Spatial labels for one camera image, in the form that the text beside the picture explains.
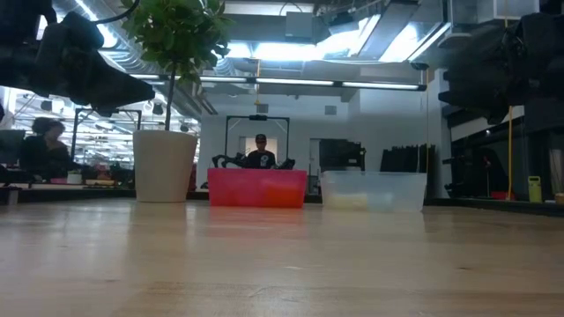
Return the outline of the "black panel stack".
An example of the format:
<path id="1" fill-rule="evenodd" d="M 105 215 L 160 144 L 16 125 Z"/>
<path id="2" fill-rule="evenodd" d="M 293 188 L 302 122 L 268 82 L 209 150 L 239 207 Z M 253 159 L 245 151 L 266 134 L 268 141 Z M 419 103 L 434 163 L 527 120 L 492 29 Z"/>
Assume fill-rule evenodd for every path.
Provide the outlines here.
<path id="1" fill-rule="evenodd" d="M 435 146 L 425 144 L 416 146 L 392 147 L 382 152 L 381 172 L 426 173 L 433 167 Z"/>

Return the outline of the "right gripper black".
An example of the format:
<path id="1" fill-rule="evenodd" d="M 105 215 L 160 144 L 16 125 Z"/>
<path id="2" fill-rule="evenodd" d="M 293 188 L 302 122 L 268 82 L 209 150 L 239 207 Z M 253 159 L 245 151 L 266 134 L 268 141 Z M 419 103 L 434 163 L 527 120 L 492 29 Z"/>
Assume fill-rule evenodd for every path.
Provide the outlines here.
<path id="1" fill-rule="evenodd" d="M 499 124 L 523 106 L 526 130 L 564 129 L 564 14 L 532 13 L 446 37 L 438 99 Z"/>

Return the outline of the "yellow-green container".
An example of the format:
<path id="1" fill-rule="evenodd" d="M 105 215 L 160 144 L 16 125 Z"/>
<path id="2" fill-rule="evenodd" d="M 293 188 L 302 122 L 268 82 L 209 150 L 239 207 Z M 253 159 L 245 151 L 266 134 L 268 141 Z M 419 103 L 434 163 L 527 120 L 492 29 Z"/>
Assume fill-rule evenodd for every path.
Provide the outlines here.
<path id="1" fill-rule="evenodd" d="M 542 186 L 539 176 L 530 176 L 528 178 L 529 201 L 531 203 L 542 203 Z"/>

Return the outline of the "person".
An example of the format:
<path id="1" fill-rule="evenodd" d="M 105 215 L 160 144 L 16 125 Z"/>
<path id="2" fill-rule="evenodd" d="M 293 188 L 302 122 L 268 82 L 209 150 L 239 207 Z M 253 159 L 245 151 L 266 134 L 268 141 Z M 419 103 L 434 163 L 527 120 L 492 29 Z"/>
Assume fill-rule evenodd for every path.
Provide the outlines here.
<path id="1" fill-rule="evenodd" d="M 24 139 L 19 155 L 19 166 L 43 180 L 66 178 L 75 168 L 68 147 L 59 140 L 64 125 L 47 117 L 33 121 L 33 135 Z"/>
<path id="2" fill-rule="evenodd" d="M 276 157 L 273 152 L 266 149 L 266 135 L 256 135 L 255 142 L 256 149 L 247 156 L 246 167 L 251 169 L 272 169 L 276 165 Z"/>

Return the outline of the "green leafy plant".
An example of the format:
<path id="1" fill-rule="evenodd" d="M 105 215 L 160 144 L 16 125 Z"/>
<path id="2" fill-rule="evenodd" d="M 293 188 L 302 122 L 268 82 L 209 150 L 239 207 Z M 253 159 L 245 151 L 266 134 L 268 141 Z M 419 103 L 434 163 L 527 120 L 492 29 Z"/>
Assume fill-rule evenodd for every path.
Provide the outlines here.
<path id="1" fill-rule="evenodd" d="M 122 28 L 143 49 L 141 59 L 157 63 L 169 75 L 165 129 L 171 125 L 175 83 L 199 84 L 206 66 L 229 53 L 222 0 L 120 0 L 128 9 Z"/>

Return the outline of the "red plastic bin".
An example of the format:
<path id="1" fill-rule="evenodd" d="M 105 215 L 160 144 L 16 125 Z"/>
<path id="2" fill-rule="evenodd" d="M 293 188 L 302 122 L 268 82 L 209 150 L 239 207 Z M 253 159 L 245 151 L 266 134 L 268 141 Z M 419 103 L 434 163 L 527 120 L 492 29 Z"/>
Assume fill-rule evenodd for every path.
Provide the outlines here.
<path id="1" fill-rule="evenodd" d="M 302 170 L 210 168 L 211 206 L 301 209 L 307 172 Z"/>

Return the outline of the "long linear light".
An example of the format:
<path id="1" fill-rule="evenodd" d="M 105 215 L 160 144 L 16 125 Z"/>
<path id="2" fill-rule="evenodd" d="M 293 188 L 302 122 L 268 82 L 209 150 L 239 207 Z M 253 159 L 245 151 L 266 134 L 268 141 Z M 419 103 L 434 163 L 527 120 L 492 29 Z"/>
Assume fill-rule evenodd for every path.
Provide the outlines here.
<path id="1" fill-rule="evenodd" d="M 199 79 L 201 83 L 214 83 L 214 84 L 222 83 L 222 84 L 246 84 L 246 85 L 303 85 L 303 86 L 314 86 L 314 87 L 410 91 L 410 92 L 423 92 L 427 89 L 427 86 L 423 84 L 335 81 L 335 80 L 302 79 L 302 78 L 200 76 Z"/>

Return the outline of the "black monitor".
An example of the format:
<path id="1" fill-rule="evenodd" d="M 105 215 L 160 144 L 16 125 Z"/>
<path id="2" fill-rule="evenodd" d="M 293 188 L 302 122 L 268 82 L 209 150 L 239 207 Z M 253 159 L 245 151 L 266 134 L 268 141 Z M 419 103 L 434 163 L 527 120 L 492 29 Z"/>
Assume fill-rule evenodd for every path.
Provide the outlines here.
<path id="1" fill-rule="evenodd" d="M 0 130 L 0 164 L 15 165 L 18 163 L 25 135 L 24 130 Z"/>

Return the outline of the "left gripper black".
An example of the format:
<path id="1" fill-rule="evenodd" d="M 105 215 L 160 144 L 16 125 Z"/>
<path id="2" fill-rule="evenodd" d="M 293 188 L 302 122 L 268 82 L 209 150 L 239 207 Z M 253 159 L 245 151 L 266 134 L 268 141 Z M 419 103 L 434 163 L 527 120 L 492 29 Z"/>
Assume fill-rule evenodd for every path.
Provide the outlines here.
<path id="1" fill-rule="evenodd" d="M 40 46 L 0 43 L 0 85 L 35 92 L 43 97 L 68 97 L 90 104 L 109 116 L 119 107 L 153 100 L 155 91 L 145 81 L 106 63 L 98 50 L 104 37 L 98 27 L 75 11 L 46 27 Z M 87 76 L 92 76 L 89 92 Z"/>

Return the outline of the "grey ventilation duct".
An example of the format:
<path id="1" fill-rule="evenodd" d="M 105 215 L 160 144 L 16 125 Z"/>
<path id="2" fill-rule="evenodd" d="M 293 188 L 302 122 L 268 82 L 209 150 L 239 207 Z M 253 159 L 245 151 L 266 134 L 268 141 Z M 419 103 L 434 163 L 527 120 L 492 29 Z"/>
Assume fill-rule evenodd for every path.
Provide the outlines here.
<path id="1" fill-rule="evenodd" d="M 443 49 L 462 48 L 488 33 L 500 33 L 522 16 L 540 11 L 541 0 L 445 0 L 448 13 Z"/>

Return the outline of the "white plant pot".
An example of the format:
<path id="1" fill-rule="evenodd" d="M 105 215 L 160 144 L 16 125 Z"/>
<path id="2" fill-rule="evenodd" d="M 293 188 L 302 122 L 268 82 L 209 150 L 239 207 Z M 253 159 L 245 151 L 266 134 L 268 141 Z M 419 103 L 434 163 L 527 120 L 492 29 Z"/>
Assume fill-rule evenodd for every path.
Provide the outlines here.
<path id="1" fill-rule="evenodd" d="M 195 136 L 166 130 L 133 134 L 136 198 L 140 203 L 183 203 L 196 154 Z"/>

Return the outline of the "clear plastic bin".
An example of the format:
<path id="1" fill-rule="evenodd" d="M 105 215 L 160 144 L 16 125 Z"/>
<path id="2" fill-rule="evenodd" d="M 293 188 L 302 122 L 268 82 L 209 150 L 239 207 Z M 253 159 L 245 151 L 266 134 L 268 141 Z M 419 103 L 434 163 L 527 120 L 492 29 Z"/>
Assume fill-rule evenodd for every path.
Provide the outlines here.
<path id="1" fill-rule="evenodd" d="M 321 176 L 322 199 L 334 194 L 366 194 L 365 210 L 378 212 L 418 212 L 426 190 L 425 173 L 328 171 Z"/>

